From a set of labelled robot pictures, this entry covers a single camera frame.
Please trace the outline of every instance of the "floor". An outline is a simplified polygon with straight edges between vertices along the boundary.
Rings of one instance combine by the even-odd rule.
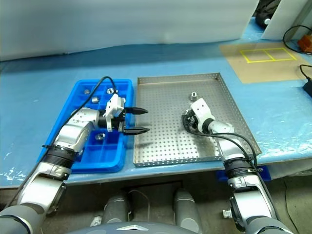
[[[284,182],[288,187],[287,204],[294,223],[300,234],[311,233],[312,176],[286,177],[267,183],[282,221],[296,234],[286,212]],[[109,197],[122,189],[136,189],[147,195],[151,204],[150,221],[173,224],[172,197],[179,187],[187,189],[197,202],[205,234],[239,233],[233,220],[222,217],[222,210],[229,208],[230,190],[226,183],[217,181],[214,172],[70,186],[59,212],[46,219],[42,230],[44,234],[62,234],[89,226],[93,217],[102,214]],[[2,205],[12,192],[0,191]],[[146,221],[147,201],[139,193],[132,194],[134,221]]]

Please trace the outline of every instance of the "perforated metal tray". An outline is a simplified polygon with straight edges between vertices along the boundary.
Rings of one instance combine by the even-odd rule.
[[[214,139],[191,135],[182,126],[181,115],[190,108],[191,92],[204,98],[217,119],[231,123],[261,153],[220,73],[138,78],[136,106],[149,113],[136,116],[136,125],[151,130],[135,137],[136,166],[220,160]],[[251,154],[248,145],[241,143]]]

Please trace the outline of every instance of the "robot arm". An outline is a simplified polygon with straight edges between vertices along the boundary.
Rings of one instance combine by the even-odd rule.
[[[71,174],[71,167],[90,133],[97,128],[114,129],[126,135],[141,134],[147,128],[125,128],[125,115],[144,114],[147,110],[137,107],[124,107],[124,98],[113,94],[106,110],[81,108],[61,128],[53,145],[48,147],[21,191],[17,205],[0,212],[1,233],[36,234],[47,215],[54,214],[65,195],[63,183]]]
[[[234,133],[234,127],[215,119],[204,99],[200,98],[187,110],[184,126],[193,128],[197,133],[212,136],[216,133]],[[240,141],[233,135],[230,140]],[[236,227],[247,234],[286,234],[292,233],[283,223],[277,220],[274,206],[264,189],[256,167],[249,158],[232,142],[226,139],[216,141],[228,176],[228,185],[232,189],[230,198],[231,213]]]

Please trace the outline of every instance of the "perforated surface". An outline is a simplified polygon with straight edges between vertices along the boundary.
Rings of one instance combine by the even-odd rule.
[[[136,116],[136,125],[151,130],[135,138],[136,166],[220,160],[214,139],[191,135],[182,126],[181,115],[192,104],[191,92],[204,98],[217,119],[247,137],[257,154],[261,152],[219,73],[138,78],[136,106],[149,113]],[[241,143],[251,154],[248,145]]]

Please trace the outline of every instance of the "blue table surface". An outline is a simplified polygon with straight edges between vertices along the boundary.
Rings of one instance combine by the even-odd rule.
[[[223,43],[266,42],[249,23],[239,40],[201,44],[126,45],[62,56],[0,63],[0,187],[18,186],[34,166],[70,94],[81,79],[220,72],[262,150],[259,163],[312,156],[312,99],[304,80],[243,84],[222,55]],[[311,62],[311,56],[303,55]],[[105,182],[222,168],[221,161],[136,168],[133,137],[124,168],[110,174],[71,175],[69,183]]]

